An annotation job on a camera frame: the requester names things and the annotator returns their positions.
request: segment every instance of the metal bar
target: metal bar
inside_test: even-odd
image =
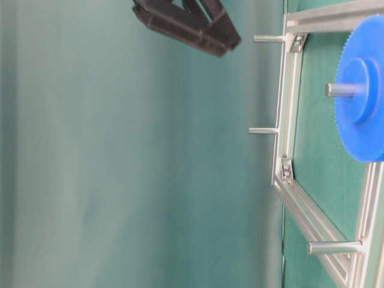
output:
[[[352,256],[348,287],[382,287],[384,274],[384,163],[366,165],[364,187],[356,223],[356,240],[365,255]]]
[[[325,86],[327,97],[353,97],[355,93],[356,85],[354,84],[329,83]]]
[[[302,234],[309,242],[345,242],[329,218],[308,194],[293,181],[291,183],[275,176],[275,187],[285,207],[295,219]],[[350,260],[346,255],[318,255],[332,279],[339,287],[346,287]]]
[[[278,113],[280,132],[277,150],[274,154],[276,158],[293,158],[301,65],[302,53],[289,53],[286,50],[281,87],[281,104]],[[275,162],[275,171],[278,170],[277,164]]]
[[[384,14],[382,0],[359,0],[287,15],[287,33],[352,31],[372,14]]]
[[[249,134],[278,134],[277,128],[249,128]]]
[[[309,242],[308,254],[356,254],[363,253],[364,249],[361,242]]]
[[[253,41],[261,43],[283,43],[285,39],[284,36],[255,35]]]
[[[286,17],[283,18],[283,35],[286,34]],[[281,112],[281,98],[283,94],[283,80],[284,80],[284,71],[286,67],[286,43],[285,41],[281,45],[281,59],[280,59],[280,74],[278,78],[278,95],[277,95],[277,110],[276,110],[276,120],[275,127],[280,127],[280,112]],[[277,148],[278,148],[278,134],[275,135],[274,140],[274,154],[272,159],[272,176],[271,176],[271,185],[274,184],[274,177],[276,174],[277,166]]]

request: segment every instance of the metal peg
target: metal peg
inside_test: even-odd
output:
[[[255,35],[254,42],[283,43],[285,42],[285,40],[284,36]]]
[[[359,254],[363,253],[361,242],[310,242],[308,243],[308,254]]]
[[[356,86],[354,84],[329,83],[325,86],[327,97],[353,97],[355,92]]]
[[[277,128],[249,128],[249,134],[278,134]]]

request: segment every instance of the teal background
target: teal background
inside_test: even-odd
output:
[[[331,5],[340,0],[288,0],[289,12]],[[347,33],[311,34],[304,48],[294,153],[295,178],[348,240],[355,225],[364,165],[352,160],[338,138],[333,101],[325,85],[335,80]],[[293,218],[284,223],[284,286],[336,287],[317,257],[307,255],[307,242]]]
[[[216,59],[127,0],[1,0],[1,286],[280,287],[283,2],[223,1]]]

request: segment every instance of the green backdrop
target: green backdrop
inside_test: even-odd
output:
[[[127,0],[0,0],[1,286],[279,287],[283,2],[223,1],[216,59]]]

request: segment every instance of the blue plastic gear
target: blue plastic gear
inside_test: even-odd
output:
[[[384,16],[364,19],[340,57],[336,83],[356,85],[353,97],[334,99],[341,142],[358,162],[384,160]]]

